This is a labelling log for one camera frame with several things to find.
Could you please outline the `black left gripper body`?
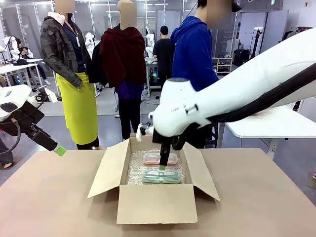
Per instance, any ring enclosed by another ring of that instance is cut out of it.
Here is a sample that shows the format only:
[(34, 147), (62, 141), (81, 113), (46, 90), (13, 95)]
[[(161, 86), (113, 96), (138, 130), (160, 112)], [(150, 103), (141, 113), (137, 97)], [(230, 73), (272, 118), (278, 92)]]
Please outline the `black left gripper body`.
[(14, 118), (18, 121), (21, 131), (30, 131), (34, 124), (37, 124), (44, 113), (40, 111), (43, 101), (38, 105), (33, 105), (26, 101), (24, 105), (14, 112)]

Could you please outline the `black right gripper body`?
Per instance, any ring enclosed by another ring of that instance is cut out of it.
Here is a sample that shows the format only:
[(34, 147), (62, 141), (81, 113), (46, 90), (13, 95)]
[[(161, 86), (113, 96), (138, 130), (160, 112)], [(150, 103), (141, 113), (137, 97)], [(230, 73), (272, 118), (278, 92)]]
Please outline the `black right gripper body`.
[(172, 137), (165, 137), (163, 135), (160, 135), (156, 129), (154, 128), (153, 131), (153, 139), (152, 139), (153, 143), (157, 143), (157, 144), (161, 144), (164, 147), (171, 147), (172, 145)]

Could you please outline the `green clear glasses case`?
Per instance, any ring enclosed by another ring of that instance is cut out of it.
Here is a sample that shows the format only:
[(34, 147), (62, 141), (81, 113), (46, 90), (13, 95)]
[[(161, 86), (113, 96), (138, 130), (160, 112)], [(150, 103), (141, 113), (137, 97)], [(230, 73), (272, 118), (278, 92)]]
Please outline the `green clear glasses case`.
[(178, 171), (147, 170), (143, 172), (142, 181), (146, 184), (180, 184), (181, 177)]

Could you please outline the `pink clear glasses case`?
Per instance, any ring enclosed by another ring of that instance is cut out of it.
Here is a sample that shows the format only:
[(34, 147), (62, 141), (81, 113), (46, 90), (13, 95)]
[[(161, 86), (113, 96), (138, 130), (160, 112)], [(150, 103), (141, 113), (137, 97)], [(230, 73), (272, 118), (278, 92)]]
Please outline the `pink clear glasses case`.
[[(159, 153), (145, 153), (143, 155), (143, 163), (145, 165), (159, 165), (160, 154)], [(178, 163), (178, 157), (175, 153), (170, 153), (168, 158), (168, 165), (176, 165)]]

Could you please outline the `brown cardboard shipping box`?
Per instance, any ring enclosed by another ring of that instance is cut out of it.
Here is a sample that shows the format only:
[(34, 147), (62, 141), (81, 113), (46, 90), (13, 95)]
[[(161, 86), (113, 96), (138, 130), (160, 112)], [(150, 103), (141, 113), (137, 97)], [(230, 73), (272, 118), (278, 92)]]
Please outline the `brown cardboard shipping box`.
[(185, 184), (128, 185), (126, 183), (131, 152), (158, 149), (146, 136), (141, 142), (129, 138), (108, 147), (101, 159), (88, 198), (119, 190), (118, 224), (186, 224), (198, 221), (195, 189), (215, 200), (219, 195), (201, 151), (190, 144), (177, 151)]

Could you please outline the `clear bubble wrap sheet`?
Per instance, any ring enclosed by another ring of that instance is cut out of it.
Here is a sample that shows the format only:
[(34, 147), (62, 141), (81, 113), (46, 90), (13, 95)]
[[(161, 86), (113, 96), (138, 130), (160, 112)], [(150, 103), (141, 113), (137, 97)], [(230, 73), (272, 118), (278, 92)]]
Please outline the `clear bubble wrap sheet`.
[[(127, 175), (127, 180), (126, 180), (126, 183), (128, 185), (147, 185), (146, 183), (143, 183), (142, 181), (143, 172), (147, 170), (159, 170), (159, 165), (145, 165), (143, 163), (143, 155), (145, 153), (159, 153), (159, 150), (146, 149), (146, 150), (139, 150), (139, 151), (134, 150), (131, 152), (128, 175)], [(181, 177), (180, 184), (185, 184), (185, 174), (183, 171), (180, 155), (176, 151), (171, 151), (170, 153), (175, 153), (177, 155), (178, 163), (176, 165), (167, 165), (165, 170), (178, 171)]]

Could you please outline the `yellow apron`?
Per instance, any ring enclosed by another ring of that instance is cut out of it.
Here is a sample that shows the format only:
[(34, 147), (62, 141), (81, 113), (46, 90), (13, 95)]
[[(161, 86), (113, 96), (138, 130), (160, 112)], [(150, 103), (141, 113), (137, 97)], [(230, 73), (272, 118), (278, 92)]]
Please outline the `yellow apron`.
[(78, 145), (87, 145), (98, 138), (97, 104), (94, 85), (88, 75), (77, 73), (83, 86), (76, 88), (61, 75), (56, 75), (61, 92), (66, 126), (72, 140)]

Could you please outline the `white desk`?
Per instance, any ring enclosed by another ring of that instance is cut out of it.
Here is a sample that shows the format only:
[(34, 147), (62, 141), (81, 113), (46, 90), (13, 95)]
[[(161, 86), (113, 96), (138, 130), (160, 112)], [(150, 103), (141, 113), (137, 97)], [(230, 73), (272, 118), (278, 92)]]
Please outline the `white desk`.
[(39, 73), (38, 62), (41, 62), (41, 61), (42, 59), (30, 59), (30, 60), (27, 60), (28, 64), (26, 65), (13, 65), (13, 64), (0, 65), (0, 74), (6, 78), (7, 85), (12, 86), (13, 84), (11, 83), (9, 77), (12, 76), (13, 74), (19, 74), (21, 72), (24, 72), (26, 83), (29, 87), (31, 87), (30, 78), (28, 77), (26, 69), (35, 67), (37, 73)]

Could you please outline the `workbench with green light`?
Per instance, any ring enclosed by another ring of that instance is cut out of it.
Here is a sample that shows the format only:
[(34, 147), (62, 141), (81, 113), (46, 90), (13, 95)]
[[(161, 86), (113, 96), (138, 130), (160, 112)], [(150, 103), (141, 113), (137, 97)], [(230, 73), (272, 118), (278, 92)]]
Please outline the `workbench with green light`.
[(158, 64), (156, 58), (145, 58), (146, 63), (146, 89), (147, 97), (151, 95), (151, 90), (161, 89), (158, 78)]

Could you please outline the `white humanoid robot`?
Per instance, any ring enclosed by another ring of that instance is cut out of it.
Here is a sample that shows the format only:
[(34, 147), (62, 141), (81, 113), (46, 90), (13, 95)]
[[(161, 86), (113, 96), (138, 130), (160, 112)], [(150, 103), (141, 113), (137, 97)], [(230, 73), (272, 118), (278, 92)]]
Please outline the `white humanoid robot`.
[(95, 47), (94, 38), (95, 38), (95, 35), (90, 32), (87, 32), (85, 35), (85, 46), (90, 55), (92, 55), (94, 47)]
[(0, 44), (0, 55), (4, 60), (17, 61), (19, 59), (20, 51), (15, 36), (5, 36), (3, 38), (3, 45)]
[(153, 58), (153, 50), (155, 45), (155, 35), (154, 34), (147, 34), (147, 46), (145, 48), (148, 58)]

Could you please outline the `person in black with cap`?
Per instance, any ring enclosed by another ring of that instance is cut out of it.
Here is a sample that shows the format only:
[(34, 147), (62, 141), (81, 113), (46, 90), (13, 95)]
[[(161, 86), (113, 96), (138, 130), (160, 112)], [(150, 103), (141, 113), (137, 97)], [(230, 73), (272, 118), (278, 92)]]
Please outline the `person in black with cap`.
[(175, 44), (168, 37), (168, 27), (166, 25), (160, 28), (160, 39), (155, 43), (153, 56), (157, 59), (158, 77), (160, 86), (163, 87), (165, 81), (171, 78)]

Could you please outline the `person in blue hoodie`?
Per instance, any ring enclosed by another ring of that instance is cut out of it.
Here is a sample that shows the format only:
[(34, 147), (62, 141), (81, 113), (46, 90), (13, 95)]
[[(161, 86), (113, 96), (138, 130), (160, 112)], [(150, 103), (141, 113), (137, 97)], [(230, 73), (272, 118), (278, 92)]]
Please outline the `person in blue hoodie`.
[(213, 70), (212, 38), (207, 22), (219, 24), (230, 11), (230, 0), (197, 0), (195, 15), (188, 16), (171, 35), (176, 45), (172, 77), (188, 79), (203, 105), (212, 103), (205, 89), (219, 80)]

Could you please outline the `wooden shelf unit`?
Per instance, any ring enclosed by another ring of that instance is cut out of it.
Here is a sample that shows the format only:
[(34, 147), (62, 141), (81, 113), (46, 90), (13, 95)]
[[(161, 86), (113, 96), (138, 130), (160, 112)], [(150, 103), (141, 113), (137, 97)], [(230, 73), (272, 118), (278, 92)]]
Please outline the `wooden shelf unit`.
[(214, 57), (212, 59), (214, 71), (216, 74), (229, 74), (232, 70), (233, 59), (232, 57), (218, 58)]

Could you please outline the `small cardboard box on floor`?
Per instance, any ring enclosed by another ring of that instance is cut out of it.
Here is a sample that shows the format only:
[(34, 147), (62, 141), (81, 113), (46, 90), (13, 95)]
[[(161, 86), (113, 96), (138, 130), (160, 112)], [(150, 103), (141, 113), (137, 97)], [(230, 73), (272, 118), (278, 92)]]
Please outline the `small cardboard box on floor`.
[(306, 185), (310, 188), (316, 189), (316, 176), (314, 176), (314, 173), (309, 173)]

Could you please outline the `black machine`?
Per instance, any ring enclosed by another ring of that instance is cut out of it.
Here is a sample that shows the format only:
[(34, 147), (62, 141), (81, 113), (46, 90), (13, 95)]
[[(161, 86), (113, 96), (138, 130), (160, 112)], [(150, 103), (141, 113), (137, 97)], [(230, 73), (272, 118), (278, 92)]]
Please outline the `black machine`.
[(283, 36), (282, 40), (287, 39), (291, 33), (296, 35), (296, 34), (298, 34), (300, 32), (303, 32), (303, 31), (306, 31), (306, 30), (309, 30), (309, 29), (312, 29), (312, 28), (313, 27), (292, 27), (290, 29), (290, 31), (287, 31), (287, 32), (284, 33), (284, 36)]

